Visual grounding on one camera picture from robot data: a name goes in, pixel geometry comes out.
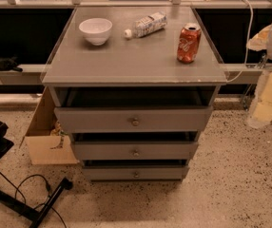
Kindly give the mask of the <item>grey top drawer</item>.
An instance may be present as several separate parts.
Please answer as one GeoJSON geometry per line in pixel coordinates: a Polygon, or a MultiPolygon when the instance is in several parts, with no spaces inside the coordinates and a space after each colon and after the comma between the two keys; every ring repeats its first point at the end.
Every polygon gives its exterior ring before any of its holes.
{"type": "Polygon", "coordinates": [[[204,130],[212,107],[111,109],[56,107],[67,133],[179,132],[204,130]]]}

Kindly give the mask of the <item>grey drawer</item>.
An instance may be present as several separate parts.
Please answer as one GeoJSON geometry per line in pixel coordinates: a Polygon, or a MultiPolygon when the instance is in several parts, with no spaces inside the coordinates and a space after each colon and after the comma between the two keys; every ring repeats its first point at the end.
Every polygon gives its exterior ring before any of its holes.
{"type": "Polygon", "coordinates": [[[191,132],[136,132],[78,134],[72,146],[79,160],[189,159],[198,147],[191,132]]]}
{"type": "Polygon", "coordinates": [[[179,132],[204,130],[212,107],[111,109],[56,107],[67,133],[179,132]]]}
{"type": "Polygon", "coordinates": [[[187,160],[84,161],[90,181],[180,181],[188,172],[187,160]]]}

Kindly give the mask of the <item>grey drawer cabinet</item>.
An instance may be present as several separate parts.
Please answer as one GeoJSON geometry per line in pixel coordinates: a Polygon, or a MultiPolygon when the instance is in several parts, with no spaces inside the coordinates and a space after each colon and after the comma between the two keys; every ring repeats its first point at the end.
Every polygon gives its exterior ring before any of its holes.
{"type": "Polygon", "coordinates": [[[153,7],[77,8],[43,78],[56,107],[171,109],[212,107],[226,78],[207,40],[189,65],[176,58],[183,26],[195,21],[189,7],[165,7],[165,29],[127,40],[125,29],[155,12],[153,7]],[[87,42],[81,22],[106,18],[112,23],[101,46],[87,42]]]}

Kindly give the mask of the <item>grey middle drawer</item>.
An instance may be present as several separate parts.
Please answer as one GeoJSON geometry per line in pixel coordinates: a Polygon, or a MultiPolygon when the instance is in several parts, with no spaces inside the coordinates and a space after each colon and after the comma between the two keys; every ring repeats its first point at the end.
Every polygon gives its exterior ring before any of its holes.
{"type": "Polygon", "coordinates": [[[189,159],[198,147],[191,132],[136,132],[78,134],[72,146],[79,160],[189,159]]]}

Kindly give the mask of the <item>grey bottom drawer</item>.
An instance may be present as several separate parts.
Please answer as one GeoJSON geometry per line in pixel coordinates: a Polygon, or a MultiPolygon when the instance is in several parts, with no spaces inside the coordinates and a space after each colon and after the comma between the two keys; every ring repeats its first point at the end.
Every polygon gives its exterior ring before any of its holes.
{"type": "Polygon", "coordinates": [[[84,161],[90,181],[180,181],[188,172],[187,160],[84,161]]]}

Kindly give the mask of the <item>open cardboard box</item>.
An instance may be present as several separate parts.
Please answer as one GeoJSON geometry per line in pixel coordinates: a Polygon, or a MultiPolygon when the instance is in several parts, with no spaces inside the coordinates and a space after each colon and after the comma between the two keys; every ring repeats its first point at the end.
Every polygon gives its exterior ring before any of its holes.
{"type": "Polygon", "coordinates": [[[44,89],[25,135],[32,164],[76,164],[69,136],[54,114],[55,104],[44,89]]]}

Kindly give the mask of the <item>red soda can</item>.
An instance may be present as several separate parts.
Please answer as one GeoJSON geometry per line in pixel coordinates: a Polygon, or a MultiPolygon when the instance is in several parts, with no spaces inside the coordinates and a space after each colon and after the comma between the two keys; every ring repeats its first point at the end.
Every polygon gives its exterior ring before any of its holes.
{"type": "Polygon", "coordinates": [[[177,49],[177,59],[182,63],[192,63],[198,53],[202,30],[197,23],[187,23],[181,30],[177,49]]]}

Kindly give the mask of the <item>white ceramic bowl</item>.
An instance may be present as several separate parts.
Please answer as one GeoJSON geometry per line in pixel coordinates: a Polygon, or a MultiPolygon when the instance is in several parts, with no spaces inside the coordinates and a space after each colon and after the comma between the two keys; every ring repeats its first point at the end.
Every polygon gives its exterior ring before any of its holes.
{"type": "Polygon", "coordinates": [[[112,23],[106,18],[91,18],[81,22],[79,30],[87,42],[101,46],[110,36],[112,23]]]}

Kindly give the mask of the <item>clear plastic water bottle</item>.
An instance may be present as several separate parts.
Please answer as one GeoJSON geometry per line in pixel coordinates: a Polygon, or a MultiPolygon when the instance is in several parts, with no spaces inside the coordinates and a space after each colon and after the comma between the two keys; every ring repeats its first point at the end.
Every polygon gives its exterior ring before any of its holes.
{"type": "Polygon", "coordinates": [[[163,12],[155,12],[135,21],[132,28],[124,31],[127,39],[142,38],[155,31],[163,29],[167,25],[167,16],[163,12]]]}

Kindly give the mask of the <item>black bag on ledge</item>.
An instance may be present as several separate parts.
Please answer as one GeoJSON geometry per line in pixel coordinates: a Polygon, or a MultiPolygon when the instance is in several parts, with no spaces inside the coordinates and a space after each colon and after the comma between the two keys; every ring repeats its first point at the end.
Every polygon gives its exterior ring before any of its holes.
{"type": "Polygon", "coordinates": [[[0,57],[0,71],[18,71],[22,72],[23,69],[19,67],[15,57],[0,57]]]}

